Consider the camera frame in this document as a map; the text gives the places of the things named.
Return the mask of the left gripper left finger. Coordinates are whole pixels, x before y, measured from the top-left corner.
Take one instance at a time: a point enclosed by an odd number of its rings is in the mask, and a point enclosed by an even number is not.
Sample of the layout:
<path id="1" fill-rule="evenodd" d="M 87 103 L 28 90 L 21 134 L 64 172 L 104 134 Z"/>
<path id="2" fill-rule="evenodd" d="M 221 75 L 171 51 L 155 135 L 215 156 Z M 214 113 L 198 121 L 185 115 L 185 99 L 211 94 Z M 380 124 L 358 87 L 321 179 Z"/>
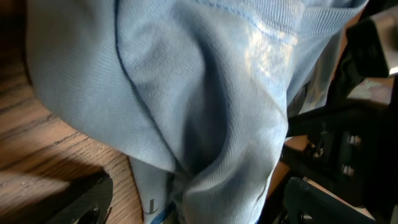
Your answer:
<path id="1" fill-rule="evenodd" d="M 72 185 L 68 202 L 46 221 L 49 224 L 104 224 L 113 198 L 113 180 L 108 175 L 91 175 Z"/>

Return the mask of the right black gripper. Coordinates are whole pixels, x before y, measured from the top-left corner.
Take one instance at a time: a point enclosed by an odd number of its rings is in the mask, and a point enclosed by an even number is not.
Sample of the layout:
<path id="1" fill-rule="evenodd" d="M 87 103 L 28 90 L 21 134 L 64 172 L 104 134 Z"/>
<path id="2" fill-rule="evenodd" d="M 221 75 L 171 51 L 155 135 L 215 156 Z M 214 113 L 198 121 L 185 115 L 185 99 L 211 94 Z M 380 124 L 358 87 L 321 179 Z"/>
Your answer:
<path id="1" fill-rule="evenodd" d="M 281 161 L 301 176 L 373 215 L 397 205 L 397 105 L 348 100 L 289 118 L 289 137 L 307 136 L 303 151 L 285 146 Z"/>

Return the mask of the light blue printed t-shirt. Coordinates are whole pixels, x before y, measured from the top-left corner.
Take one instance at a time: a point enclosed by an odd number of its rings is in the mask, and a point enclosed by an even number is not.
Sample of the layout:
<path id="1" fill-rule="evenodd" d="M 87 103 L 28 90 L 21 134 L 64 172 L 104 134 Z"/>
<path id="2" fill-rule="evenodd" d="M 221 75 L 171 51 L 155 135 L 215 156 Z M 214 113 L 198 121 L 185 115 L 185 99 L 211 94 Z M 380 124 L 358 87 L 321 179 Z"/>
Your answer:
<path id="1" fill-rule="evenodd" d="M 321 107 L 366 1 L 28 1 L 43 105 L 125 154 L 146 223 L 256 223 L 289 113 Z"/>

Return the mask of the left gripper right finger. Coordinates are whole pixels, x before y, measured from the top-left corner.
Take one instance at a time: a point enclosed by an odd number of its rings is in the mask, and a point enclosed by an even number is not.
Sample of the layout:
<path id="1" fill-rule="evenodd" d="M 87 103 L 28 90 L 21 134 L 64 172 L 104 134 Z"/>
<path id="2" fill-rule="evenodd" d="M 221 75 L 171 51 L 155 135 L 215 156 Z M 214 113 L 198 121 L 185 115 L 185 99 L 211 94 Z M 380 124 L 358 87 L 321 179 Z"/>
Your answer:
<path id="1" fill-rule="evenodd" d="M 293 224 L 373 224 L 373 219 L 296 177 L 285 186 L 284 205 Z"/>

